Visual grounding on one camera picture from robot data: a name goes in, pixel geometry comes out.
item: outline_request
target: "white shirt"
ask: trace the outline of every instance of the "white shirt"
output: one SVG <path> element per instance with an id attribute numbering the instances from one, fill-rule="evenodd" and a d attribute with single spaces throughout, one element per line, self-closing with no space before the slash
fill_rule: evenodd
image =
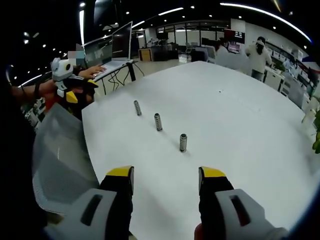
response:
<path id="1" fill-rule="evenodd" d="M 268 64 L 272 63 L 271 56 L 265 47 L 263 48 L 262 53 L 258 54 L 256 44 L 252 44 L 245 50 L 245 53 L 249 54 L 252 69 L 259 73 L 263 74 L 265 72 L 266 62 L 268 62 Z"/>
<path id="2" fill-rule="evenodd" d="M 228 68 L 230 54 L 224 46 L 220 46 L 216 51 L 215 64 Z"/>
<path id="3" fill-rule="evenodd" d="M 295 67 L 295 65 L 290 62 L 289 59 L 287 59 L 284 63 L 283 66 L 285 67 L 285 71 L 290 73 L 292 76 L 294 76 L 295 78 L 298 77 L 300 70 L 298 68 Z"/>

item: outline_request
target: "person in white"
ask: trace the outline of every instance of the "person in white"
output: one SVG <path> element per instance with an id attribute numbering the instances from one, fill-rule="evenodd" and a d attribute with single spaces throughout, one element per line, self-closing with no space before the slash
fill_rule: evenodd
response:
<path id="1" fill-rule="evenodd" d="M 230 52 L 228 51 L 229 41 L 221 37 L 218 46 L 215 48 L 215 64 L 228 68 Z"/>
<path id="2" fill-rule="evenodd" d="M 287 58 L 284 61 L 283 66 L 285 68 L 286 73 L 289 73 L 294 78 L 298 77 L 300 70 L 298 68 L 297 60 L 291 60 L 291 59 Z"/>
<path id="3" fill-rule="evenodd" d="M 265 48 L 266 39 L 258 37 L 255 44 L 250 45 L 245 54 L 249 57 L 252 67 L 251 77 L 261 81 L 265 73 L 266 62 L 271 65 L 272 60 L 268 50 Z"/>

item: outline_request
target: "metal spring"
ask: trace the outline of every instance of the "metal spring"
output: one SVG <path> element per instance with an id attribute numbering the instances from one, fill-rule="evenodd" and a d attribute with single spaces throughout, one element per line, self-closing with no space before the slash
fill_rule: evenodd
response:
<path id="1" fill-rule="evenodd" d="M 162 131 L 162 124 L 159 113 L 154 115 L 155 126 L 158 131 Z"/>
<path id="2" fill-rule="evenodd" d="M 140 106 L 139 106 L 138 101 L 135 100 L 133 103 L 134 103 L 134 107 L 135 107 L 135 110 L 136 110 L 136 114 L 137 114 L 138 116 L 141 116 L 142 113 L 141 113 L 141 109 L 140 109 Z"/>
<path id="3" fill-rule="evenodd" d="M 185 152 L 187 150 L 187 134 L 182 133 L 180 135 L 180 151 Z"/>

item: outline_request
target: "black table leg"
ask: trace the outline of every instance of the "black table leg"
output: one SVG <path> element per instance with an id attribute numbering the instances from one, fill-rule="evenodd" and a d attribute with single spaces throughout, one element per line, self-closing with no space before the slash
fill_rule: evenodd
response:
<path id="1" fill-rule="evenodd" d="M 128 68 L 129 68 L 129 73 L 130 73 L 131 81 L 133 82 L 133 81 L 136 80 L 136 75 L 135 75 L 135 70 L 134 70 L 133 64 L 132 64 L 132 63 L 129 63 L 129 64 L 128 64 Z"/>

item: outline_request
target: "floor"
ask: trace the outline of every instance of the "floor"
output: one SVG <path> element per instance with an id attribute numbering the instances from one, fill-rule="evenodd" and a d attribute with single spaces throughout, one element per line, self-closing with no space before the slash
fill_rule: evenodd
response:
<path id="1" fill-rule="evenodd" d="M 143 77 L 142 72 L 145 76 L 154 74 L 156 72 L 172 68 L 178 65 L 186 64 L 191 61 L 190 57 L 187 57 L 187 55 L 181 54 L 179 56 L 179 59 L 172 59 L 169 61 L 140 61 L 139 59 L 136 59 L 138 62 L 136 65 L 133 65 L 135 78 L 136 80 L 139 80 Z M 128 74 L 128 68 L 125 67 L 120 70 L 120 72 L 116 75 L 116 78 L 123 83 L 124 79 L 126 78 L 126 75 Z M 103 78 L 102 80 L 98 81 L 99 87 L 95 91 L 95 98 L 101 98 L 104 95 L 110 94 L 112 91 L 114 91 L 117 88 L 121 88 L 122 85 L 117 83 L 117 79 L 115 78 L 115 75 L 112 74 Z M 131 83 L 131 77 L 130 74 L 128 74 L 127 78 L 125 79 L 124 84 Z"/>

